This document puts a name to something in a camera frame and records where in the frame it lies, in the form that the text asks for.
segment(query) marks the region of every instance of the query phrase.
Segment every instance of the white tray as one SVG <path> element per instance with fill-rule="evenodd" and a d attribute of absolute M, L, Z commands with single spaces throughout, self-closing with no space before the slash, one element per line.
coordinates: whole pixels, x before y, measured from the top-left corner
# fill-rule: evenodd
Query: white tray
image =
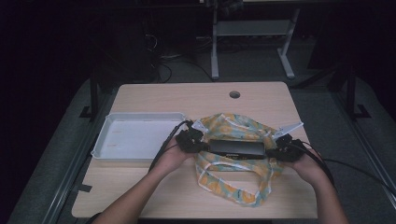
<path fill-rule="evenodd" d="M 97 160 L 151 162 L 185 119 L 182 113 L 109 114 L 91 154 Z"/>

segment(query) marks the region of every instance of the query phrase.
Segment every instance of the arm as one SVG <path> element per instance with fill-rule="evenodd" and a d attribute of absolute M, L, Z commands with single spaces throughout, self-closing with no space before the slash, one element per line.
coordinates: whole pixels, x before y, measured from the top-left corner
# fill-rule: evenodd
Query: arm
<path fill-rule="evenodd" d="M 176 143 L 173 138 L 168 147 Z M 163 178 L 192 156 L 193 154 L 182 152 L 178 146 L 166 150 L 154 168 L 112 203 L 93 223 L 135 223 Z"/>
<path fill-rule="evenodd" d="M 311 152 L 318 156 L 315 150 L 311 149 Z M 348 223 L 335 188 L 314 160 L 303 155 L 296 162 L 284 162 L 284 164 L 294 169 L 301 179 L 314 188 L 317 196 L 319 223 Z"/>

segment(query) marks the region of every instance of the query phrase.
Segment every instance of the orange and blue fabric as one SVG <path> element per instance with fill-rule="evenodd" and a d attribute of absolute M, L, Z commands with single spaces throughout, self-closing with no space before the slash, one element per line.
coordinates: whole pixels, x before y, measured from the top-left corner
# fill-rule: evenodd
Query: orange and blue fabric
<path fill-rule="evenodd" d="M 275 129 L 262 125 L 246 116 L 235 114 L 217 114 L 198 120 L 205 127 L 204 139 L 264 142 L 265 148 L 274 148 L 272 139 Z M 275 159 L 236 161 L 230 158 L 201 151 L 195 156 L 195 168 L 198 185 L 220 197 L 244 206 L 261 205 L 271 193 L 271 181 L 282 173 L 283 166 Z M 226 180 L 217 177 L 211 171 L 254 172 L 261 177 L 256 192 L 248 192 L 232 186 Z"/>

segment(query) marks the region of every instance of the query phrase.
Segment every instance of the black rectangular object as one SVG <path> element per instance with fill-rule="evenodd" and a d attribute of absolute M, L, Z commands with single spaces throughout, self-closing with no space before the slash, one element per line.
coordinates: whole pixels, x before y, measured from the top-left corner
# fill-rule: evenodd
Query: black rectangular object
<path fill-rule="evenodd" d="M 209 152 L 233 160 L 265 159 L 264 143 L 210 140 Z"/>

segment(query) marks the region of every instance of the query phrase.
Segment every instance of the person's left hand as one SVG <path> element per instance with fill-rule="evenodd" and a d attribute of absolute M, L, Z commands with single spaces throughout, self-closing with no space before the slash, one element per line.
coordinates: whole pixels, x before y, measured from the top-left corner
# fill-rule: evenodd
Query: person's left hand
<path fill-rule="evenodd" d="M 156 170 L 156 172 L 162 172 L 164 175 L 168 175 L 175 171 L 184 160 L 193 157 L 194 154 L 182 151 L 177 145 L 176 139 L 172 138 L 166 146 L 166 151 L 155 164 L 153 171 Z"/>

